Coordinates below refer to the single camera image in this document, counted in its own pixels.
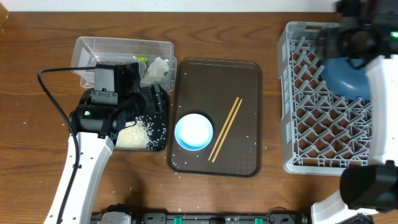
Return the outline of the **yellow green snack wrapper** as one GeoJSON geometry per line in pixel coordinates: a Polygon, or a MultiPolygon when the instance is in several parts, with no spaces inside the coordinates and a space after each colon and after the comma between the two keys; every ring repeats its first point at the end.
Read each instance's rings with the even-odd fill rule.
{"type": "Polygon", "coordinates": [[[139,74],[141,78],[145,77],[147,70],[147,57],[133,56],[135,62],[139,64],[139,74]]]}

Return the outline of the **dark blue plate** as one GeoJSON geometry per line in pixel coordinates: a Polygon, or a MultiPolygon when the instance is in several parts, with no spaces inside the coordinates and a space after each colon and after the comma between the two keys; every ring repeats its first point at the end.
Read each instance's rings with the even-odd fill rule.
{"type": "Polygon", "coordinates": [[[366,69],[354,69],[363,64],[361,58],[349,59],[348,57],[331,58],[322,62],[324,66],[321,72],[322,80],[326,81],[326,86],[335,95],[343,96],[347,100],[355,100],[362,98],[364,100],[371,99],[371,91],[368,78],[366,77],[366,69]]]}

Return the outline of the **light blue bowl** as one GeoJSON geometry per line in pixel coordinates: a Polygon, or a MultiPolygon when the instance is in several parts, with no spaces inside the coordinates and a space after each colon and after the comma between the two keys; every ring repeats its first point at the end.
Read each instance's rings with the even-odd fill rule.
{"type": "Polygon", "coordinates": [[[202,114],[187,114],[178,120],[174,136],[182,148],[188,151],[199,151],[211,142],[213,126],[210,120],[202,114]]]}

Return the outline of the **wooden chopstick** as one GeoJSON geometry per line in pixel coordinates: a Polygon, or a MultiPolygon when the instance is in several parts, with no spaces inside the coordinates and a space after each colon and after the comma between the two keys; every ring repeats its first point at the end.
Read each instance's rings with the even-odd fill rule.
{"type": "Polygon", "coordinates": [[[208,161],[210,161],[211,158],[215,155],[215,151],[216,151],[216,148],[217,148],[217,146],[218,146],[218,144],[219,144],[219,142],[220,142],[221,136],[222,136],[222,134],[224,133],[224,130],[225,130],[225,128],[226,128],[226,126],[227,126],[227,124],[228,124],[228,122],[229,122],[229,119],[230,119],[230,117],[231,117],[232,114],[233,114],[233,111],[234,111],[234,109],[235,109],[235,107],[236,107],[236,105],[237,105],[237,103],[238,103],[238,100],[239,100],[239,97],[236,97],[236,99],[235,99],[235,101],[234,101],[234,103],[233,103],[233,105],[232,105],[232,107],[231,107],[231,109],[230,109],[230,111],[229,111],[229,114],[228,114],[228,116],[227,116],[227,118],[226,118],[226,120],[225,120],[225,122],[224,122],[224,125],[223,125],[223,127],[221,128],[221,131],[220,131],[220,133],[219,133],[219,135],[218,135],[218,137],[217,137],[217,139],[216,139],[215,145],[213,146],[213,149],[212,149],[212,151],[211,151],[211,153],[210,153],[210,156],[209,156],[209,158],[208,158],[208,161]]]}
{"type": "Polygon", "coordinates": [[[231,116],[230,119],[229,119],[229,122],[228,122],[228,124],[227,124],[227,126],[226,126],[226,128],[225,128],[225,130],[224,130],[224,133],[223,133],[222,136],[221,136],[220,142],[219,142],[219,144],[218,144],[218,146],[217,146],[217,148],[216,148],[216,151],[215,151],[215,155],[214,155],[214,156],[211,158],[211,160],[210,160],[212,163],[214,163],[214,162],[216,161],[216,159],[217,159],[217,157],[218,157],[218,154],[219,154],[220,151],[221,151],[221,148],[222,148],[222,146],[223,146],[223,144],[224,144],[224,141],[226,140],[226,137],[227,137],[227,135],[228,135],[228,133],[229,133],[229,130],[230,130],[231,127],[232,127],[232,124],[233,124],[233,122],[234,122],[234,120],[235,120],[235,117],[236,117],[236,115],[237,115],[237,113],[238,113],[238,111],[239,111],[239,109],[240,109],[240,106],[241,106],[242,102],[243,102],[243,99],[240,98],[240,99],[238,100],[238,103],[237,103],[237,105],[236,105],[234,111],[233,111],[232,116],[231,116]]]}

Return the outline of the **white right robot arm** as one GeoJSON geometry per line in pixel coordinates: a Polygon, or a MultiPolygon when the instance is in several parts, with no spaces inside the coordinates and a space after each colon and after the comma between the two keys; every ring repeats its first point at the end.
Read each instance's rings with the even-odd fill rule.
{"type": "Polygon", "coordinates": [[[359,223],[397,209],[397,1],[337,1],[340,25],[320,31],[323,63],[364,69],[373,103],[368,165],[349,167],[337,192],[311,207],[312,223],[359,223]]]}

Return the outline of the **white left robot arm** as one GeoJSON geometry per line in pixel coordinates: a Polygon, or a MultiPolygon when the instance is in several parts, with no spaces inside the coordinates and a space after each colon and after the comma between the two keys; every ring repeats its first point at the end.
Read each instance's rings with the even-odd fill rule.
{"type": "Polygon", "coordinates": [[[102,173],[119,132],[139,117],[166,112],[167,94],[160,85],[141,87],[143,63],[98,62],[91,69],[95,85],[83,92],[67,115],[42,79],[37,79],[70,132],[65,167],[46,223],[89,223],[102,173]]]}

